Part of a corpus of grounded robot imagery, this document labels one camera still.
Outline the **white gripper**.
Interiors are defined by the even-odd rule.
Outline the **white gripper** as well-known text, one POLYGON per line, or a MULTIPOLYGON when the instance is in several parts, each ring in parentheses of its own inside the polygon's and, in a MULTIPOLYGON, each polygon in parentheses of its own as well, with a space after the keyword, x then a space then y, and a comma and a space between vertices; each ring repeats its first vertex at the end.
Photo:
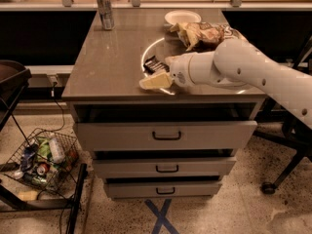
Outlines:
POLYGON ((169 66, 170 73, 165 70, 155 72, 141 79, 139 85, 145 90, 167 89, 172 85, 174 80, 180 87, 193 86, 194 82, 189 74, 191 59, 192 56, 190 54, 166 57, 165 64, 169 66))

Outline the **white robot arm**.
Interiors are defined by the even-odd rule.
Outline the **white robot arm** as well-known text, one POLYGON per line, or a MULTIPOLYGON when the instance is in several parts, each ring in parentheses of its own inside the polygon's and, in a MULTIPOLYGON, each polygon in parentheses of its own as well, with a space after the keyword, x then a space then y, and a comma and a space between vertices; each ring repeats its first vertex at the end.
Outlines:
POLYGON ((210 85, 220 88, 254 86, 312 129, 312 76, 267 57, 246 40, 226 39, 212 52, 165 58, 159 70, 139 81, 145 90, 210 85))

